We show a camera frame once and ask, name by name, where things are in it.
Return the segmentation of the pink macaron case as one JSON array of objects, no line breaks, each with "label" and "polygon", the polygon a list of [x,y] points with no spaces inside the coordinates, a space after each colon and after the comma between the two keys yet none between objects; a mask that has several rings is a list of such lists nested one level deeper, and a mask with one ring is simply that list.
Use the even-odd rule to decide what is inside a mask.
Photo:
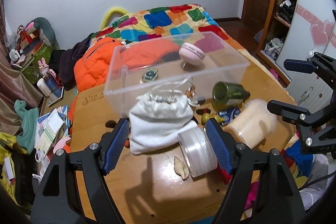
[{"label": "pink macaron case", "polygon": [[194,66],[200,65],[205,58],[205,53],[190,43],[183,43],[178,53],[184,62]]}]

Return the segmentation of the pink rabbit toy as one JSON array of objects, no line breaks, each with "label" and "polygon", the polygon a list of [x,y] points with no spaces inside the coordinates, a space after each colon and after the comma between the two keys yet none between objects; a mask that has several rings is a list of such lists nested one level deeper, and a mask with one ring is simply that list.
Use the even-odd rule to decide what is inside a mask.
[{"label": "pink rabbit toy", "polygon": [[46,75],[52,75],[54,78],[56,77],[56,73],[49,67],[44,57],[38,60],[38,68],[43,77],[46,77]]}]

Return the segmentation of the yellow curved headboard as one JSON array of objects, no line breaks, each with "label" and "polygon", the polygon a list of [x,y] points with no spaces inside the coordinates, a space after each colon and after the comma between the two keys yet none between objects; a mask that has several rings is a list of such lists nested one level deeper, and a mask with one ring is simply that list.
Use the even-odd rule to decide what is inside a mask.
[{"label": "yellow curved headboard", "polygon": [[126,11],[123,8],[120,7],[112,7],[111,9],[108,10],[108,12],[105,14],[102,23],[101,23],[101,27],[100,30],[103,30],[104,28],[106,28],[109,24],[109,21],[111,19],[112,16],[114,16],[114,14],[118,14],[118,15],[126,15],[128,13],[128,11]]}]

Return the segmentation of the blue small box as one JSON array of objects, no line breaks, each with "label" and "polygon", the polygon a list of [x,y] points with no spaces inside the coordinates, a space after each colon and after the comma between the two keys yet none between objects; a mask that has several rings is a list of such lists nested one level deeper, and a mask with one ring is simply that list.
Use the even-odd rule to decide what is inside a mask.
[{"label": "blue small box", "polygon": [[232,122],[240,114],[240,109],[237,107],[231,107],[226,110],[221,110],[217,112],[217,115],[220,117],[218,123],[220,125],[226,125]]}]

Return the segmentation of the cream frosted jar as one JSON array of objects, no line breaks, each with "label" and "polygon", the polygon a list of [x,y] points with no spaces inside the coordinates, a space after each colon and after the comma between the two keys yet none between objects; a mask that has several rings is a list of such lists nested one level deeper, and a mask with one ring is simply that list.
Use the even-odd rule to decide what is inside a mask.
[{"label": "cream frosted jar", "polygon": [[247,102],[224,131],[230,133],[236,142],[254,148],[274,132],[276,124],[277,118],[267,109],[267,102],[255,99]]}]

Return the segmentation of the yellow gourd charm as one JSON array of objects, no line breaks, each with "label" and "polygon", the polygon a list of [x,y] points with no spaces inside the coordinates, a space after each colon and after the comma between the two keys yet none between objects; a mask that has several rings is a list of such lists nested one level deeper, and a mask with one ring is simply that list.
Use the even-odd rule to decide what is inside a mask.
[{"label": "yellow gourd charm", "polygon": [[207,121],[211,118],[214,118],[218,123],[223,123],[226,120],[222,117],[220,117],[218,114],[209,114],[209,113],[204,113],[201,116],[201,124],[205,125],[207,123]]}]

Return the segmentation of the pink striped curtain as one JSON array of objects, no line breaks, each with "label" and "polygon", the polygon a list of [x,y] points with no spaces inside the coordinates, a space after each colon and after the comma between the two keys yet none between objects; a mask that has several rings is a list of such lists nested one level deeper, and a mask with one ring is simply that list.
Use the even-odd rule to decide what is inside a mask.
[{"label": "pink striped curtain", "polygon": [[5,47],[6,26],[3,0],[1,0],[1,132],[15,135],[21,130],[21,119],[14,110],[17,100],[26,102],[29,108],[38,107],[43,95],[28,79],[10,65],[9,50]]}]

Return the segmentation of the silver tablet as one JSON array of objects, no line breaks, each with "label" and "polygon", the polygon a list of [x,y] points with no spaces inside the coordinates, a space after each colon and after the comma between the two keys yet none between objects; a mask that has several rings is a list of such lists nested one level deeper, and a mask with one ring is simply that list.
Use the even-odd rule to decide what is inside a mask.
[{"label": "silver tablet", "polygon": [[61,101],[63,99],[64,94],[64,87],[58,88],[56,91],[52,92],[48,98],[48,107],[51,107],[52,105],[56,104],[57,102]]}]

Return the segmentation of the wooden wardrobe shelf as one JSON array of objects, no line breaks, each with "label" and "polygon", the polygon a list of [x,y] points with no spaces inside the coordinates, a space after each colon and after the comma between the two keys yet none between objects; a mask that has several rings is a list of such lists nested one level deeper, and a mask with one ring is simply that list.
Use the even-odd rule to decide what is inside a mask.
[{"label": "wooden wardrobe shelf", "polygon": [[280,53],[289,35],[296,6],[297,0],[270,0],[257,48],[258,56],[278,74],[280,82],[285,85],[290,83],[290,78],[280,65]]}]

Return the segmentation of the green gift box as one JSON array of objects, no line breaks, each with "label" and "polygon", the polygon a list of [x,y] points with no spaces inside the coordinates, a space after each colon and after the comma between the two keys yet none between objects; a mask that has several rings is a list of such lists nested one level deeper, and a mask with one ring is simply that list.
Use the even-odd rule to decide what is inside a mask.
[{"label": "green gift box", "polygon": [[26,79],[28,79],[29,83],[34,85],[42,77],[39,71],[38,61],[44,58],[45,62],[48,63],[53,50],[54,47],[38,43],[38,45],[27,54],[27,59],[23,62],[20,71]]}]

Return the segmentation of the red gold gift pouch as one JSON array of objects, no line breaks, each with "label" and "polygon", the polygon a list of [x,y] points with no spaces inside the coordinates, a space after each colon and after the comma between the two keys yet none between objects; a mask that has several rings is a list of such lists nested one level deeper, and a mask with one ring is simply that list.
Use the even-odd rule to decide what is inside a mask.
[{"label": "red gold gift pouch", "polygon": [[220,167],[220,165],[217,166],[217,173],[224,185],[228,185],[230,183],[232,175],[228,174],[224,169]]}]

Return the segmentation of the white thermos bottle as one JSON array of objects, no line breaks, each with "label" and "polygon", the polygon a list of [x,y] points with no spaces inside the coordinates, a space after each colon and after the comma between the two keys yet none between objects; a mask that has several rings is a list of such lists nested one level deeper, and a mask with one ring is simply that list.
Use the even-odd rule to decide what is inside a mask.
[{"label": "white thermos bottle", "polygon": [[44,94],[45,97],[49,97],[52,94],[51,89],[45,83],[44,78],[40,78],[37,82],[37,87]]}]

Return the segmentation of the yellow garment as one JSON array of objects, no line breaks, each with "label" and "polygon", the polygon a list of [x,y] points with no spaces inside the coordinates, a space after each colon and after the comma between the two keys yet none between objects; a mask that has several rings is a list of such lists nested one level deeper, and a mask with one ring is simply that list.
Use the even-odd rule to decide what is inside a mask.
[{"label": "yellow garment", "polygon": [[21,198],[19,174],[21,164],[15,163],[14,158],[27,155],[26,149],[17,143],[17,137],[1,132],[1,186],[18,206],[26,206],[27,202]]}]

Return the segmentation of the white drawstring pouch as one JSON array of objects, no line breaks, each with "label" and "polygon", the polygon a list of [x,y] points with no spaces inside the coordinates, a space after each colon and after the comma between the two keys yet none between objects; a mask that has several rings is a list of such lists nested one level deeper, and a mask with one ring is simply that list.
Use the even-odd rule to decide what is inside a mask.
[{"label": "white drawstring pouch", "polygon": [[178,135],[196,128],[187,95],[144,94],[129,111],[130,151],[141,155],[178,143]]}]

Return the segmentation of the green glass bottle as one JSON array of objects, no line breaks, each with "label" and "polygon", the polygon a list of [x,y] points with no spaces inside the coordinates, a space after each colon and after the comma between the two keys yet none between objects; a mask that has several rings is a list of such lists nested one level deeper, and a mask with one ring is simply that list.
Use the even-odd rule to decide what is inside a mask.
[{"label": "green glass bottle", "polygon": [[237,83],[217,82],[212,90],[213,100],[223,105],[239,105],[251,96],[244,87]]}]

